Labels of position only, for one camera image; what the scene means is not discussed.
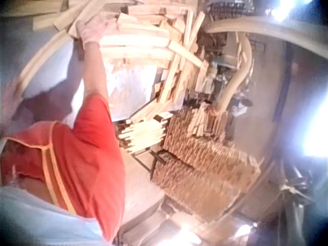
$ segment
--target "wall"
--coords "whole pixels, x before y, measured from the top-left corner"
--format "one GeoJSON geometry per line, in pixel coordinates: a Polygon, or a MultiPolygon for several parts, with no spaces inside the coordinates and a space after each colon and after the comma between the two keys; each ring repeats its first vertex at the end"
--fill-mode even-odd
{"type": "Polygon", "coordinates": [[[260,160],[272,142],[276,124],[273,116],[278,102],[285,68],[285,42],[278,39],[250,35],[250,39],[266,43],[264,53],[253,52],[254,71],[247,98],[254,105],[246,114],[236,118],[236,148],[260,160]]]}

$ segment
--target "bundle of wood strips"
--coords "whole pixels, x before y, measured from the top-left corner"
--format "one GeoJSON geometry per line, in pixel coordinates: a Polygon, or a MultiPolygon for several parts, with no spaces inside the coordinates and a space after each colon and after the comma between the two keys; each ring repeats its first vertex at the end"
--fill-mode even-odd
{"type": "Polygon", "coordinates": [[[218,219],[240,195],[240,189],[214,175],[195,170],[168,153],[160,156],[166,164],[157,163],[152,181],[201,221],[218,219]]]}
{"type": "Polygon", "coordinates": [[[116,136],[120,145],[132,154],[161,142],[166,135],[168,119],[172,116],[164,112],[157,114],[154,119],[136,124],[129,119],[119,122],[116,136]]]}
{"type": "Polygon", "coordinates": [[[256,159],[242,151],[225,147],[214,138],[199,138],[190,134],[190,130],[186,129],[194,120],[192,112],[192,108],[184,108],[172,117],[163,148],[195,169],[215,175],[234,188],[247,192],[260,174],[256,159]]]}

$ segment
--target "light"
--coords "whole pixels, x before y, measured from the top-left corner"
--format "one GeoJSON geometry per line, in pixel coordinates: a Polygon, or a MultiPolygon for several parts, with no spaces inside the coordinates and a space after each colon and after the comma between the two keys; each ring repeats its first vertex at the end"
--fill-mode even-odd
{"type": "Polygon", "coordinates": [[[200,238],[187,229],[182,229],[178,235],[171,240],[164,240],[157,246],[192,246],[193,244],[200,244],[200,238]]]}
{"type": "Polygon", "coordinates": [[[306,156],[328,157],[328,96],[311,123],[303,148],[306,156]]]}
{"type": "Polygon", "coordinates": [[[243,226],[241,226],[238,231],[235,234],[235,237],[241,237],[244,235],[247,235],[251,232],[251,226],[248,224],[244,224],[243,226]]]}
{"type": "Polygon", "coordinates": [[[271,15],[279,22],[286,19],[292,10],[295,7],[295,0],[280,0],[280,6],[271,11],[271,15]]]}

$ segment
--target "person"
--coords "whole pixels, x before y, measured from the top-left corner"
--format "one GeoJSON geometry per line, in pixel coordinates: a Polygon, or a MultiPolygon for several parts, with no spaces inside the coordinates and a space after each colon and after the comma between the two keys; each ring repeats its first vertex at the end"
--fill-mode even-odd
{"type": "MultiPolygon", "coordinates": [[[[42,245],[108,245],[124,214],[125,167],[109,112],[99,41],[112,26],[78,22],[84,100],[74,127],[40,121],[1,139],[1,237],[42,245]]],[[[21,98],[3,89],[2,125],[21,98]]]]}

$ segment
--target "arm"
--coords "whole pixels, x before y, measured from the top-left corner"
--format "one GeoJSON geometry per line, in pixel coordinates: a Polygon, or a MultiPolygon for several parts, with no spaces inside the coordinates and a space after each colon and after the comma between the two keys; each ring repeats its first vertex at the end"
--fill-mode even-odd
{"type": "Polygon", "coordinates": [[[99,48],[105,30],[110,28],[107,24],[108,21],[99,16],[92,18],[87,24],[81,21],[76,23],[85,49],[84,98],[98,93],[108,101],[106,73],[99,48]]]}
{"type": "Polygon", "coordinates": [[[85,45],[85,68],[84,68],[84,98],[93,93],[99,93],[108,101],[106,74],[97,43],[85,45]]]}

